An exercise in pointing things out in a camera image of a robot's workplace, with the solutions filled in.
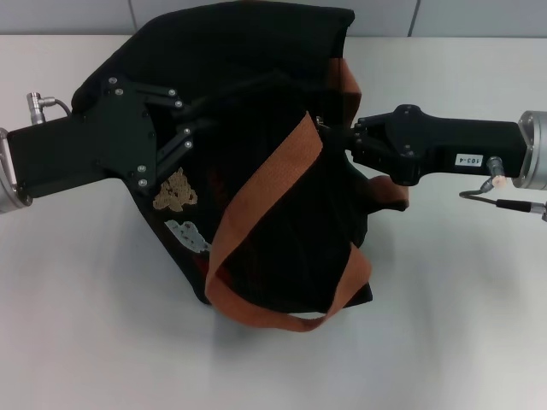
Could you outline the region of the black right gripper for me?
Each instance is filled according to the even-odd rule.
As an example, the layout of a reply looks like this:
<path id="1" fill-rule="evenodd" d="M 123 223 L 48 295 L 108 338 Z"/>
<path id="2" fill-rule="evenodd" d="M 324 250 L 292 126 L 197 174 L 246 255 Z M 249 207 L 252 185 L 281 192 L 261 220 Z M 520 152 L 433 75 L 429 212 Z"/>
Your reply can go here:
<path id="1" fill-rule="evenodd" d="M 359 118 L 350 153 L 354 162 L 386 170 L 399 185 L 414 186 L 431 173 L 489 176 L 487 162 L 502 161 L 507 177 L 520 175 L 527 145 L 514 122 L 446 119 L 415 105 Z M 388 138 L 396 152 L 377 138 Z"/>

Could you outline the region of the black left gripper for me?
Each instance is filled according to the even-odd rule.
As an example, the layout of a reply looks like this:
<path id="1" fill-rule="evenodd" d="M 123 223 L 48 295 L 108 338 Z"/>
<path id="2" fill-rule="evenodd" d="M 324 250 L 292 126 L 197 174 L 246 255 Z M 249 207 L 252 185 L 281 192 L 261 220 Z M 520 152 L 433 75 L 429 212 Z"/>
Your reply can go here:
<path id="1" fill-rule="evenodd" d="M 218 128 L 202 103 L 185 103 L 174 88 L 119 78 L 103 82 L 87 110 L 9 132 L 7 142 L 16 181 L 31 198 L 103 179 L 148 192 Z"/>

